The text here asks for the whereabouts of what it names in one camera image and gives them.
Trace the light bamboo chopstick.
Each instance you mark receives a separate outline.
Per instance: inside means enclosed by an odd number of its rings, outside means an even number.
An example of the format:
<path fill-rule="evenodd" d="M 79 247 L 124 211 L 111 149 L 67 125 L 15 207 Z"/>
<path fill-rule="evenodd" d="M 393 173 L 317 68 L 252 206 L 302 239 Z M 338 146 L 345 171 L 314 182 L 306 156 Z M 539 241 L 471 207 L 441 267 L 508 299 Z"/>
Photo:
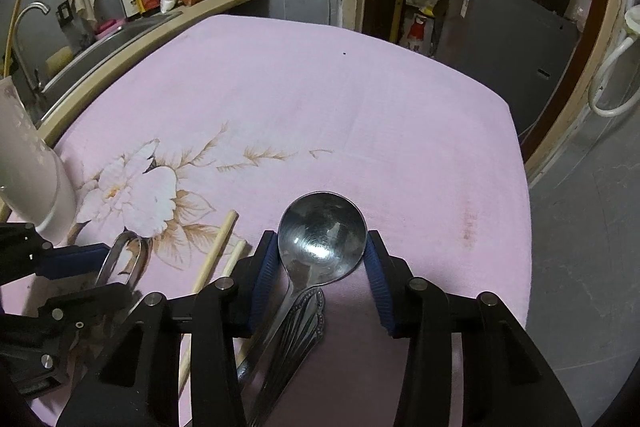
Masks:
<path fill-rule="evenodd" d="M 193 294 L 199 293 L 210 281 L 210 278 L 214 274 L 218 259 L 224 253 L 224 248 L 228 245 L 234 225 L 238 219 L 239 213 L 234 209 L 227 213 L 227 216 L 224 218 L 224 222 L 222 222 L 222 225 L 217 232 L 214 243 L 206 254 L 200 271 L 198 271 L 198 276 L 192 286 Z"/>
<path fill-rule="evenodd" d="M 222 275 L 224 277 L 230 277 L 231 272 L 238 261 L 241 259 L 242 254 L 247 247 L 247 241 L 245 239 L 240 239 L 238 243 L 235 244 L 233 251 L 231 253 L 228 262 L 224 266 L 224 271 L 222 271 Z M 181 397 L 183 394 L 183 390 L 186 387 L 186 382 L 189 380 L 191 374 L 191 338 L 186 340 L 186 351 L 184 351 L 180 367 L 179 367 L 179 384 L 178 384 L 178 396 Z"/>

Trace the large metal spoon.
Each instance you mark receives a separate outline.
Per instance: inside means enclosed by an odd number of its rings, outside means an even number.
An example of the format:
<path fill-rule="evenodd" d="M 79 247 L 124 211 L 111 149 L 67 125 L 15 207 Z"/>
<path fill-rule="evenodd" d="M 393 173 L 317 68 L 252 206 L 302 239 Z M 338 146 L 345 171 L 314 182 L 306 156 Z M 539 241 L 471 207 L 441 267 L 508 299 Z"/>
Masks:
<path fill-rule="evenodd" d="M 279 223 L 277 246 L 288 274 L 288 290 L 268 329 L 259 334 L 239 365 L 242 386 L 252 379 L 259 359 L 300 294 L 341 280 L 357 268 L 366 249 L 367 233 L 366 220 L 358 207 L 340 194 L 309 193 L 286 208 Z"/>

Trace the small metal spoon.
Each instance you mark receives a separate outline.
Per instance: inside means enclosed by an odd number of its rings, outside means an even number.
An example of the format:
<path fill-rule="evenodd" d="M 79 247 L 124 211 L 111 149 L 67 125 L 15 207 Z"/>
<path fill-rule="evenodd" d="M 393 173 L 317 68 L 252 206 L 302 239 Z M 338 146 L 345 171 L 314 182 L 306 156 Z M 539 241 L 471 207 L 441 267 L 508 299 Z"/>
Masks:
<path fill-rule="evenodd" d="M 282 324 L 276 350 L 248 413 L 247 425 L 263 426 L 309 352 L 320 343 L 326 329 L 326 297 L 319 287 L 302 292 Z"/>

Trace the chrome kitchen faucet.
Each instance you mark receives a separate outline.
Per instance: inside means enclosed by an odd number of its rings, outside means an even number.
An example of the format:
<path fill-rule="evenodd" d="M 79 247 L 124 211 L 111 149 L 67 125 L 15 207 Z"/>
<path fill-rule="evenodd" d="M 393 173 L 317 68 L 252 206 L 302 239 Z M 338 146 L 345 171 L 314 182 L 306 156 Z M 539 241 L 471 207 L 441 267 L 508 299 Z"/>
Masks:
<path fill-rule="evenodd" d="M 48 15 L 51 12 L 51 8 L 49 5 L 41 1 L 34 1 L 26 5 L 15 17 L 13 29 L 11 30 L 11 37 L 12 51 L 17 59 L 18 66 L 20 66 L 30 92 L 32 92 L 32 95 L 37 98 L 41 93 L 41 84 L 36 78 L 36 74 L 32 72 L 28 66 L 28 62 L 26 61 L 27 41 L 21 38 L 21 26 L 24 18 L 29 12 L 35 11 L 42 15 Z"/>

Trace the white plastic utensil holder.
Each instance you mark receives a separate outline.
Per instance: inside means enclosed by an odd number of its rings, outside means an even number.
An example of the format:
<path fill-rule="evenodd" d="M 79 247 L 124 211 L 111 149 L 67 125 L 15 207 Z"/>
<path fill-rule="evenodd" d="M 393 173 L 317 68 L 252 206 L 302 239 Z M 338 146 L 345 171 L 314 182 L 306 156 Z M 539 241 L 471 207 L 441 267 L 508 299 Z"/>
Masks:
<path fill-rule="evenodd" d="M 63 242 L 76 195 L 58 155 L 40 138 L 11 78 L 1 80 L 1 198 L 44 239 Z"/>

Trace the pink floral tablecloth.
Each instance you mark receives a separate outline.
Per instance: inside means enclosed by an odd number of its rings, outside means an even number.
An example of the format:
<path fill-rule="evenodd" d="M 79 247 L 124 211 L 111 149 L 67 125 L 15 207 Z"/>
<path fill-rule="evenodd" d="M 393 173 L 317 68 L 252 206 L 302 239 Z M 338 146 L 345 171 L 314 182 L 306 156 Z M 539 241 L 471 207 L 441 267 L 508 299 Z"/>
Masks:
<path fill-rule="evenodd" d="M 299 196 L 354 202 L 387 250 L 451 294 L 525 320 L 532 226 L 509 107 L 475 80 L 356 32 L 218 15 L 105 90 L 58 140 L 73 239 L 152 243 L 142 293 L 192 291 L 230 211 L 257 244 Z"/>

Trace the stainless steel sink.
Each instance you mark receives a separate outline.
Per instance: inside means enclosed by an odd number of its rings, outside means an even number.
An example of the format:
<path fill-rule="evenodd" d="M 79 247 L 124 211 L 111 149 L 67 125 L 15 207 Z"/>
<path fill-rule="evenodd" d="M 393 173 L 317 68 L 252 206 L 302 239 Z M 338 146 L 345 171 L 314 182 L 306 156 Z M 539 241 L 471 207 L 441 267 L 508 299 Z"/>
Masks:
<path fill-rule="evenodd" d="M 106 37 L 89 46 L 50 80 L 43 89 L 43 110 L 50 109 L 82 80 L 150 31 L 178 17 L 179 12 L 156 14 L 130 23 L 121 23 Z"/>

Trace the dark grey cabinet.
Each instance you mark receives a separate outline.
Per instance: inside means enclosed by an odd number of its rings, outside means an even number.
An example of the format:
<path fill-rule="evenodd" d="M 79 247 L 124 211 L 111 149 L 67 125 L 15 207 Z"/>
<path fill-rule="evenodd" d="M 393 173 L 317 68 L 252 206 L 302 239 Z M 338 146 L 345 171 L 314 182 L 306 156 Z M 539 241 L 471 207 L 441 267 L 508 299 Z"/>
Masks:
<path fill-rule="evenodd" d="M 532 0 L 448 0 L 435 60 L 497 93 L 526 135 L 563 78 L 576 25 Z"/>

